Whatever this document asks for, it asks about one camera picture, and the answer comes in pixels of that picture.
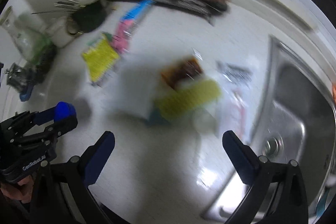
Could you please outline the person's left hand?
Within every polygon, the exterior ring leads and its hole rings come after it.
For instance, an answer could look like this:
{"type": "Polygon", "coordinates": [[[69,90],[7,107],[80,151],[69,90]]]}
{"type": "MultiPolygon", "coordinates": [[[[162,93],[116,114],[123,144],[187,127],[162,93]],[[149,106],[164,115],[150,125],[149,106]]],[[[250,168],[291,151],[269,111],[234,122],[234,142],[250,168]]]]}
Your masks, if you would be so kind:
{"type": "Polygon", "coordinates": [[[20,180],[15,186],[1,183],[1,192],[9,199],[29,203],[31,202],[33,187],[34,179],[29,175],[20,180]]]}

